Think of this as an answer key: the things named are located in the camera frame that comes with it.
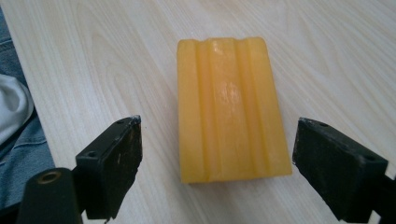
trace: yellow soap bar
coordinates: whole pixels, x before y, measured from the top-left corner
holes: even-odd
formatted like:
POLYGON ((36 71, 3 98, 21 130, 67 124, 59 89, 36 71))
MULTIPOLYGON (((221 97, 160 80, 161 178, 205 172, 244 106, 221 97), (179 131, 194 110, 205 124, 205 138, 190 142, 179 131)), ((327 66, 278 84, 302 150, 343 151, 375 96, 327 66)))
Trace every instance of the yellow soap bar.
POLYGON ((183 183, 291 174, 262 38, 181 40, 177 85, 183 183))

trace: person's leg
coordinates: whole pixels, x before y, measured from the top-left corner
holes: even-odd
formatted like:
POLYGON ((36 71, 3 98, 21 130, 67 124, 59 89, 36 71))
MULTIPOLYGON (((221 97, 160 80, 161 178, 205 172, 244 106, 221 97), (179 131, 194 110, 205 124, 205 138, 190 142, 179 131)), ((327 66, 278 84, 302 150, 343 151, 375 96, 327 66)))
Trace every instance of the person's leg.
MULTIPOLYGON (((0 74, 15 77, 27 87, 1 8, 0 74)), ((52 167, 50 150, 34 112, 16 133, 0 145, 0 210, 20 202, 26 181, 52 167)))

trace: wooden table surface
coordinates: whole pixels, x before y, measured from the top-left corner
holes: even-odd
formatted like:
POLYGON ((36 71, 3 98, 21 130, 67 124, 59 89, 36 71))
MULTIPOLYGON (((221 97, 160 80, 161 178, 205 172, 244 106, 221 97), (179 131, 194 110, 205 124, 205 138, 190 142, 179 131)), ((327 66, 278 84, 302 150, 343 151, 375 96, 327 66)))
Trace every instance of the wooden table surface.
MULTIPOLYGON (((144 159, 112 223, 338 223, 287 177, 184 185, 177 42, 266 40, 291 156, 299 117, 332 125, 396 174, 396 1, 3 0, 57 166, 109 124, 141 115, 144 159)), ((371 223, 378 216, 373 214, 371 223)))

